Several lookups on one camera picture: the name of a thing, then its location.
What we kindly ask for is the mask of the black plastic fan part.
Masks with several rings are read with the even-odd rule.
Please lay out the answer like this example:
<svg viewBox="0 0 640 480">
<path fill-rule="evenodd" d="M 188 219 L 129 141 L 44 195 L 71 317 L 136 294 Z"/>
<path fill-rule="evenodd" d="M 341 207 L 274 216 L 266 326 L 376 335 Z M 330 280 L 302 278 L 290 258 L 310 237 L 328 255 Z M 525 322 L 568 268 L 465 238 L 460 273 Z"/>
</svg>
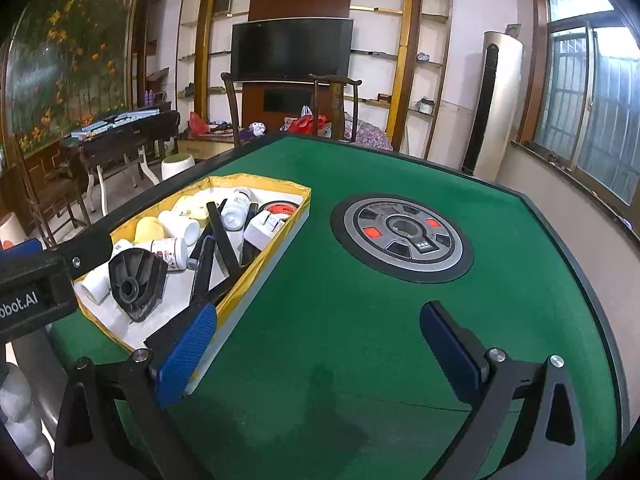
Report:
<svg viewBox="0 0 640 480">
<path fill-rule="evenodd" d="M 134 323 L 145 321 L 164 296 L 168 264 L 149 250 L 125 249 L 108 263 L 116 304 Z"/>
</svg>

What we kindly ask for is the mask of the yellow cylinder cap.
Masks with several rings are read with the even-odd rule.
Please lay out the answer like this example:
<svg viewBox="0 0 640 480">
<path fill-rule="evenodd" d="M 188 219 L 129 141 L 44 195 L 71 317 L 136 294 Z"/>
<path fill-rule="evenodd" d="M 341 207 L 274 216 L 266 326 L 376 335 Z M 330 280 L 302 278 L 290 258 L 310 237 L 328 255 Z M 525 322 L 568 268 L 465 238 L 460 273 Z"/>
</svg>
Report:
<svg viewBox="0 0 640 480">
<path fill-rule="evenodd" d="M 134 244 L 144 244 L 153 240 L 163 240 L 166 237 L 162 222 L 156 217 L 143 217 L 136 225 Z"/>
</svg>

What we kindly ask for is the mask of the white bottle with label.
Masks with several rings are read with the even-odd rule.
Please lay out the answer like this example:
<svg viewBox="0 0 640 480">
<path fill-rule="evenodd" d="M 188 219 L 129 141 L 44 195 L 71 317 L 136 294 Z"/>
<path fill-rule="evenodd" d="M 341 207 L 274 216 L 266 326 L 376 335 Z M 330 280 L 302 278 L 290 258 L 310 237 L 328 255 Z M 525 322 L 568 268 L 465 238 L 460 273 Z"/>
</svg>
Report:
<svg viewBox="0 0 640 480">
<path fill-rule="evenodd" d="M 188 245 L 182 237 L 169 237 L 162 240 L 149 240 L 135 244 L 135 248 L 145 249 L 163 259 L 169 272 L 181 272 L 188 267 Z"/>
</svg>

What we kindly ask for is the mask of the black marker pen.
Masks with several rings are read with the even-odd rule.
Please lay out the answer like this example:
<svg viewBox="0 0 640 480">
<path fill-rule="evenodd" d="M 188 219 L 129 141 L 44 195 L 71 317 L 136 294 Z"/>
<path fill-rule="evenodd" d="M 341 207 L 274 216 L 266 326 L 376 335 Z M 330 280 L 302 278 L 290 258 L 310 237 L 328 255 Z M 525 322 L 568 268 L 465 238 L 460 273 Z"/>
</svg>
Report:
<svg viewBox="0 0 640 480">
<path fill-rule="evenodd" d="M 241 274 L 241 267 L 238 258 L 236 258 L 234 249 L 231 245 L 227 231 L 222 224 L 220 212 L 215 202 L 206 204 L 208 220 L 213 231 L 214 239 L 220 252 L 222 261 L 226 266 L 230 278 L 238 278 Z"/>
</svg>

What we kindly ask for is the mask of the small white bottle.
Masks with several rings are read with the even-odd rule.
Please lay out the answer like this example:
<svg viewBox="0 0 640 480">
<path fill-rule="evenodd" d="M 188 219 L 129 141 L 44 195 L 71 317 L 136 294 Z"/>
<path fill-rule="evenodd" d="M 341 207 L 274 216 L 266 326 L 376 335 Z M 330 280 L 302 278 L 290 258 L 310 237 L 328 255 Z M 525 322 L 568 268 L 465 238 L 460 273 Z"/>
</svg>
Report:
<svg viewBox="0 0 640 480">
<path fill-rule="evenodd" d="M 248 188 L 236 188 L 231 192 L 221 211 L 222 225 L 227 231 L 244 229 L 251 203 L 252 194 Z"/>
</svg>

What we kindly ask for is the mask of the white charger adapter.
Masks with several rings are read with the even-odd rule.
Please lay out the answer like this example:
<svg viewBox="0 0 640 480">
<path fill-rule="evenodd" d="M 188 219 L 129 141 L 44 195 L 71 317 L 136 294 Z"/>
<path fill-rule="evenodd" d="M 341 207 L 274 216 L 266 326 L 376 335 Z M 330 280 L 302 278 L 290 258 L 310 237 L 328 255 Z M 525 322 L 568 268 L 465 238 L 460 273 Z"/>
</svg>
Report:
<svg viewBox="0 0 640 480">
<path fill-rule="evenodd" d="M 283 218 L 277 214 L 270 214 L 268 211 L 258 212 L 252 221 L 254 245 L 259 250 L 264 250 L 287 221 L 288 218 Z"/>
</svg>

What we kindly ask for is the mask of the black side table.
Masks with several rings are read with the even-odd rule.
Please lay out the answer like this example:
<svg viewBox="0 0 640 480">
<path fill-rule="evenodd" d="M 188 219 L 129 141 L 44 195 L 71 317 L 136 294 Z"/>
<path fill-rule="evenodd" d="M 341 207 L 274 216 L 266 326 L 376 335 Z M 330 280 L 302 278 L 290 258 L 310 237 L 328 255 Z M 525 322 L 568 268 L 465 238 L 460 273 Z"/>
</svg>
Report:
<svg viewBox="0 0 640 480">
<path fill-rule="evenodd" d="M 94 210 L 92 189 L 98 178 L 101 210 L 108 213 L 105 188 L 105 168 L 111 162 L 123 162 L 137 186 L 139 172 L 154 185 L 160 179 L 153 174 L 146 157 L 146 147 L 158 143 L 160 157 L 165 155 L 165 143 L 178 134 L 180 114 L 176 110 L 145 108 L 120 113 L 73 131 L 61 141 L 62 150 L 77 156 L 88 174 L 87 198 Z"/>
</svg>

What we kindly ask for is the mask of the yellow rimmed white tray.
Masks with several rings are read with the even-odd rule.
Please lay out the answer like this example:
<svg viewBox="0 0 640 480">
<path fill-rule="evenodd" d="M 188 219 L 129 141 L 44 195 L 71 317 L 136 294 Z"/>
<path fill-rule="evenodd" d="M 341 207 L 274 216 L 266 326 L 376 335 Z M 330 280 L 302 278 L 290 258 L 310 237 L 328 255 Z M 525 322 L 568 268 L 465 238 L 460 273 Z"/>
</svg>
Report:
<svg viewBox="0 0 640 480">
<path fill-rule="evenodd" d="M 108 257 L 74 285 L 119 347 L 155 351 L 163 403 L 190 396 L 310 214 L 311 189 L 254 174 L 207 177 L 105 218 Z"/>
</svg>

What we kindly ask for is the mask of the red plastic bag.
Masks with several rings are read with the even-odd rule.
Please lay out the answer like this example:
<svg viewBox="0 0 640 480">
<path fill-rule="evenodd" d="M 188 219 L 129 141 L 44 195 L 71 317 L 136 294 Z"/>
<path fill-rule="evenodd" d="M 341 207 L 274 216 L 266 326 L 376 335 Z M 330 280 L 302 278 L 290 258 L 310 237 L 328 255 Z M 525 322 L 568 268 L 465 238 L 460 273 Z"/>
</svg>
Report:
<svg viewBox="0 0 640 480">
<path fill-rule="evenodd" d="M 312 134 L 316 136 L 319 131 L 328 123 L 328 118 L 324 115 L 314 116 L 313 114 L 302 115 L 290 122 L 287 132 L 299 134 Z"/>
</svg>

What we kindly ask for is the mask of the window with metal grille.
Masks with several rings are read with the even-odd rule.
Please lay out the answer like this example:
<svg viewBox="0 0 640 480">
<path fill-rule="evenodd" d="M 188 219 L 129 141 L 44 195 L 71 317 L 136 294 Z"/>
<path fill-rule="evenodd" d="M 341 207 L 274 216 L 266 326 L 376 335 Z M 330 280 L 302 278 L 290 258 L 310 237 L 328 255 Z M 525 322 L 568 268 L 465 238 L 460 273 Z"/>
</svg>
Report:
<svg viewBox="0 0 640 480">
<path fill-rule="evenodd" d="M 532 0 L 518 142 L 639 232 L 639 43 L 610 0 Z"/>
</svg>

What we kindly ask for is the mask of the black television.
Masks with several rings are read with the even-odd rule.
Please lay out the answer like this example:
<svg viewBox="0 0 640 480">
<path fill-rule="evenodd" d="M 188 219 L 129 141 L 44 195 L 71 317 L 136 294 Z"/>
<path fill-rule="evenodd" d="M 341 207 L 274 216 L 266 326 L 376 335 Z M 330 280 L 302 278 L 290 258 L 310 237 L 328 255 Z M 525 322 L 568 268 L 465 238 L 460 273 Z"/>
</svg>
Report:
<svg viewBox="0 0 640 480">
<path fill-rule="evenodd" d="M 353 30 L 350 18 L 274 18 L 236 24 L 231 36 L 231 76 L 235 81 L 345 76 Z"/>
</svg>

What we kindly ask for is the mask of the wooden chair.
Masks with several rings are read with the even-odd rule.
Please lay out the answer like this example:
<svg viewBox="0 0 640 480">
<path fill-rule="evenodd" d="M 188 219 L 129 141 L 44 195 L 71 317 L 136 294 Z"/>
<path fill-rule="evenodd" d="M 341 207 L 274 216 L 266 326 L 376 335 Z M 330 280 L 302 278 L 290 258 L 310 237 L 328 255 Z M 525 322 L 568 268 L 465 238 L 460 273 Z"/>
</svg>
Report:
<svg viewBox="0 0 640 480">
<path fill-rule="evenodd" d="M 357 137 L 357 128 L 358 128 L 358 90 L 362 85 L 362 81 L 360 79 L 350 79 L 346 76 L 337 76 L 337 75 L 309 75 L 314 88 L 312 89 L 312 135 L 319 135 L 319 87 L 322 84 L 327 84 L 329 86 L 329 120 L 331 123 L 331 139 L 332 140 L 340 140 L 346 141 L 349 143 L 355 143 Z M 352 105 L 354 109 L 352 110 L 352 132 L 350 133 L 349 138 L 345 136 L 345 109 L 344 109 L 344 97 L 345 97 L 345 88 L 347 86 L 352 87 L 352 99 L 354 102 Z"/>
</svg>

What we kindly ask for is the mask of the white standing air conditioner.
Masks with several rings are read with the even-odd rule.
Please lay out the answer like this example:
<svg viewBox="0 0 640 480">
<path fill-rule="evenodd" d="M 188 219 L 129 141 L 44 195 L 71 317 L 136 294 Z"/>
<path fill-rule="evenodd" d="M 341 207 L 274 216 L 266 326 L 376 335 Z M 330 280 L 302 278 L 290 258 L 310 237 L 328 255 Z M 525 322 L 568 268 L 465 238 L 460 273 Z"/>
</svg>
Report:
<svg viewBox="0 0 640 480">
<path fill-rule="evenodd" d="M 483 71 L 461 169 L 495 181 L 514 123 L 524 46 L 503 32 L 484 33 Z"/>
</svg>

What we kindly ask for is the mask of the flower wall mural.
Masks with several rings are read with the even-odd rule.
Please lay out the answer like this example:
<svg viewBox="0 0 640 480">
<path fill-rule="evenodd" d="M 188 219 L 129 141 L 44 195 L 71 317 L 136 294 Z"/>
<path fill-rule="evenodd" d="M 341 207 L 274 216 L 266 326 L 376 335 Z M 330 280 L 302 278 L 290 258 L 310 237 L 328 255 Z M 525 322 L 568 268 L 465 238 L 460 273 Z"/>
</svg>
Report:
<svg viewBox="0 0 640 480">
<path fill-rule="evenodd" d="M 136 0 L 32 0 L 9 43 L 6 134 L 24 155 L 131 102 Z"/>
</svg>

